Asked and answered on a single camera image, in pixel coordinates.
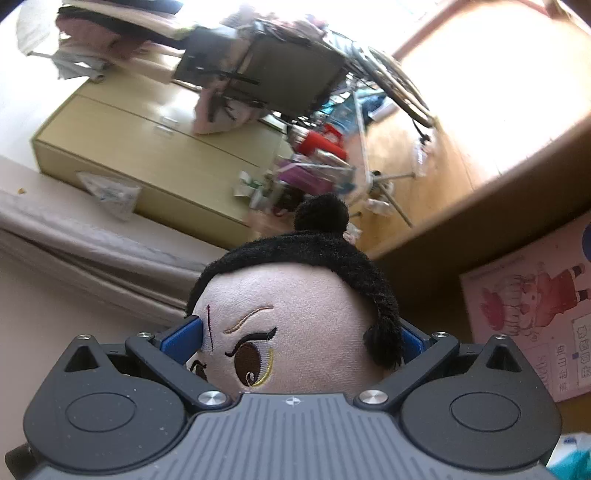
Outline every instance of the pink poster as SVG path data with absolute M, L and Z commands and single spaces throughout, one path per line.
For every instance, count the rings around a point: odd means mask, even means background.
M 554 401 L 591 391 L 591 212 L 460 279 L 476 343 L 509 335 Z

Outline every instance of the silver screw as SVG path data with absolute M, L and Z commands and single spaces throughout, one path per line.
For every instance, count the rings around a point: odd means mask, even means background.
M 388 399 L 388 395 L 381 390 L 365 390 L 359 394 L 359 399 L 367 405 L 380 405 Z
M 207 405 L 208 407 L 217 407 L 222 405 L 223 403 L 226 403 L 227 399 L 228 397 L 226 394 L 218 390 L 208 390 L 197 397 L 199 403 Z

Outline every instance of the gray ribbed panel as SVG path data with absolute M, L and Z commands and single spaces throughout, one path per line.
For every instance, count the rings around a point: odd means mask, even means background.
M 506 475 L 466 472 L 428 457 L 384 413 L 343 395 L 247 394 L 233 409 L 203 413 L 170 452 L 109 480 L 550 480 L 546 469 Z M 96 479 L 44 467 L 34 480 Z

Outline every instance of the bicycle wheel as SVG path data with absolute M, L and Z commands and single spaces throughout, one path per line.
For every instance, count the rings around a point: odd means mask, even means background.
M 429 111 L 417 87 L 403 72 L 397 61 L 374 48 L 364 49 L 358 45 L 353 47 L 352 53 L 367 75 L 410 118 L 424 127 L 433 126 L 433 114 Z

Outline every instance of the blue circle on poster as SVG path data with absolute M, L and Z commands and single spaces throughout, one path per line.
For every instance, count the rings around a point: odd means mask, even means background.
M 587 260 L 591 262 L 591 223 L 587 225 L 583 232 L 583 253 Z

